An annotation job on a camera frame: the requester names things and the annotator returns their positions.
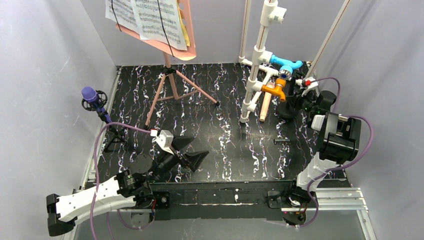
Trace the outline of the pink microphone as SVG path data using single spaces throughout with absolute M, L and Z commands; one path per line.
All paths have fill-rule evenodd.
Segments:
M 264 123 L 268 115 L 269 106 L 270 106 L 270 102 L 273 95 L 266 91 L 262 91 L 262 92 L 264 96 L 263 96 L 263 101 L 262 101 L 262 105 L 261 105 L 261 109 L 259 113 L 259 121 Z

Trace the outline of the purple microphone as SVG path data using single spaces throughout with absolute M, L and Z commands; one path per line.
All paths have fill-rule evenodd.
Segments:
M 96 90 L 94 90 L 90 86 L 86 86 L 81 90 L 82 94 L 82 103 L 87 102 L 89 104 L 91 103 L 97 103 L 99 101 L 99 95 Z

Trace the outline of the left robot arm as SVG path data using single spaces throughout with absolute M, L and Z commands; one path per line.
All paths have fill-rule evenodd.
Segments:
M 152 183 L 177 165 L 195 172 L 208 150 L 184 151 L 193 136 L 159 136 L 156 156 L 139 154 L 138 164 L 91 188 L 66 196 L 52 193 L 46 197 L 47 229 L 51 237 L 64 235 L 97 215 L 114 210 L 139 207 L 152 209 L 164 197 L 152 189 Z

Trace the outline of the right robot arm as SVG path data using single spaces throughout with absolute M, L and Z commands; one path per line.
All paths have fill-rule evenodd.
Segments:
M 318 132 L 314 155 L 293 180 L 287 198 L 299 204 L 311 200 L 320 182 L 334 168 L 353 161 L 359 151 L 362 122 L 331 112 L 337 96 L 324 90 L 303 108 L 309 114 L 308 126 Z

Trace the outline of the black round-base mic stand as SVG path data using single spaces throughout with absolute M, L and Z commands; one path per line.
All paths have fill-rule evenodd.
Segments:
M 280 102 L 275 109 L 275 113 L 281 119 L 294 119 L 298 114 L 298 111 L 295 110 L 295 108 L 293 107 L 295 85 L 296 81 L 294 79 L 289 81 L 288 92 L 286 94 L 286 101 Z

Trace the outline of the black tripod mic stand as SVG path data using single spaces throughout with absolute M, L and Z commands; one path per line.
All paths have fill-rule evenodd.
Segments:
M 87 103 L 81 102 L 82 107 L 89 112 L 96 112 L 97 116 L 106 124 L 112 122 L 112 119 L 106 110 L 106 104 L 108 102 L 108 96 L 102 90 L 96 90 L 98 93 L 99 100 L 98 102 Z M 108 144 L 104 147 L 104 152 L 111 152 L 110 146 L 112 144 L 125 144 L 127 141 L 125 140 L 125 130 L 118 130 L 115 126 L 111 125 L 107 129 L 109 132 L 113 134 L 112 139 L 108 142 Z

